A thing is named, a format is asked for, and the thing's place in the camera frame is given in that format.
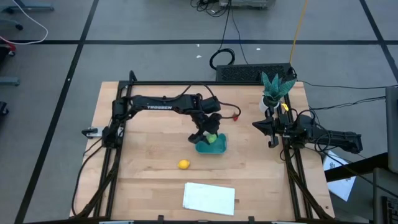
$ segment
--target wooden table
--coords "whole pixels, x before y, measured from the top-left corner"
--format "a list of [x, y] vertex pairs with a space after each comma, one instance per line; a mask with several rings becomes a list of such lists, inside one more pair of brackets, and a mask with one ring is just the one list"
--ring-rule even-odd
[[[104, 82], [99, 93], [93, 126], [106, 126], [111, 116], [117, 82]], [[133, 86], [133, 95], [176, 96], [186, 86]], [[198, 154], [187, 141], [197, 130], [189, 116], [173, 111], [141, 111], [126, 125], [112, 219], [156, 220], [240, 220], [254, 216], [256, 221], [294, 220], [285, 163], [279, 158], [282, 145], [269, 149], [268, 137], [252, 126], [265, 119], [259, 111], [262, 86], [210, 86], [225, 103], [242, 109], [234, 122], [221, 120], [219, 133], [225, 133], [228, 148], [223, 155]], [[187, 93], [210, 96], [203, 86], [192, 86]], [[302, 83], [289, 92], [292, 107], [308, 109]], [[231, 116], [234, 108], [222, 106], [221, 114]], [[95, 139], [89, 140], [89, 147]], [[87, 163], [82, 172], [76, 210], [80, 211], [98, 188], [105, 150]], [[302, 149], [302, 162], [309, 191], [325, 211], [334, 216], [320, 156]], [[180, 170], [181, 159], [191, 162]], [[236, 190], [234, 216], [217, 215], [182, 208], [187, 182], [233, 187]], [[305, 217], [302, 194], [297, 188], [301, 216]]]

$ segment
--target sheet of paper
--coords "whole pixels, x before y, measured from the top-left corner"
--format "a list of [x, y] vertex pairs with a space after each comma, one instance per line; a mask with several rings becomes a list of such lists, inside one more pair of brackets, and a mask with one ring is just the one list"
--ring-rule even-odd
[[[344, 165], [347, 164], [347, 162], [344, 159], [338, 157], [332, 151], [329, 151], [328, 154], [329, 156], [333, 157], [342, 164]], [[333, 159], [330, 159], [328, 156], [326, 156], [325, 160], [323, 161], [323, 170], [328, 170], [339, 166], [341, 165], [338, 162], [334, 161]], [[351, 193], [351, 189], [353, 188], [354, 181], [355, 177], [332, 181], [328, 183], [328, 188], [333, 194], [339, 196], [339, 198], [343, 199], [344, 201], [348, 201], [348, 197], [349, 194]]]
[[182, 207], [202, 212], [234, 215], [235, 189], [186, 183]]

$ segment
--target white cable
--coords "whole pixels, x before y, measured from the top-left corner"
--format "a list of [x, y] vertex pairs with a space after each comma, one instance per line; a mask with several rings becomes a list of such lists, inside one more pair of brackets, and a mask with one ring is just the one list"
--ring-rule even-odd
[[22, 13], [25, 14], [26, 17], [28, 17], [28, 18], [31, 19], [33, 22], [35, 22], [37, 25], [39, 25], [39, 26], [43, 27], [43, 29], [45, 29], [45, 36], [44, 36], [44, 38], [41, 39], [41, 40], [32, 41], [32, 42], [28, 42], [28, 43], [15, 43], [15, 42], [11, 42], [11, 41], [6, 40], [6, 39], [3, 38], [2, 36], [0, 36], [0, 39], [2, 39], [3, 41], [5, 41], [5, 42], [7, 42], [7, 43], [15, 44], [15, 45], [28, 45], [28, 44], [37, 44], [37, 43], [43, 42], [43, 41], [47, 38], [47, 36], [48, 36], [48, 34], [49, 34], [49, 31], [47, 30], [47, 28], [45, 28], [42, 24], [40, 24], [39, 22], [37, 22], [36, 20], [34, 20], [34, 19], [32, 19], [30, 16], [28, 16], [28, 15], [26, 14], [26, 12], [20, 7], [20, 5], [18, 5], [18, 3], [15, 2], [15, 0], [12, 0], [12, 1], [18, 6], [18, 8], [22, 11]]

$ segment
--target lemon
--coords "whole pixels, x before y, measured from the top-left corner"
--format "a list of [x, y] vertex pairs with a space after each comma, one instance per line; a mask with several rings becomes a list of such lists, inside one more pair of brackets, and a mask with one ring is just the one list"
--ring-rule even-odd
[[191, 163], [188, 161], [188, 160], [186, 160], [186, 159], [183, 159], [183, 160], [181, 160], [180, 162], [178, 162], [178, 168], [180, 168], [180, 169], [188, 169], [188, 167], [189, 167], [189, 165], [190, 165]]
[[208, 134], [206, 136], [206, 138], [207, 138], [207, 141], [209, 141], [209, 143], [211, 144], [217, 140], [217, 135], [216, 134]]

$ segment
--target green object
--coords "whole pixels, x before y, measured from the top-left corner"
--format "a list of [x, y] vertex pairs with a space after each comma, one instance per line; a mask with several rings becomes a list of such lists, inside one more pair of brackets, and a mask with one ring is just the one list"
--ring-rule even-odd
[[209, 141], [209, 143], [211, 144], [217, 140], [217, 135], [216, 134], [208, 134], [206, 136], [206, 138], [207, 138], [207, 141]]
[[195, 149], [200, 154], [223, 154], [226, 150], [226, 136], [225, 134], [219, 134], [218, 138], [216, 137], [215, 141], [210, 143], [210, 145], [200, 141], [195, 145]]
[[283, 82], [283, 79], [276, 74], [272, 82], [270, 82], [268, 75], [264, 72], [261, 73], [261, 78], [265, 88], [263, 91], [264, 97], [267, 98], [267, 102], [270, 104], [266, 106], [276, 106], [278, 101], [293, 88], [294, 83], [297, 81], [294, 78]]

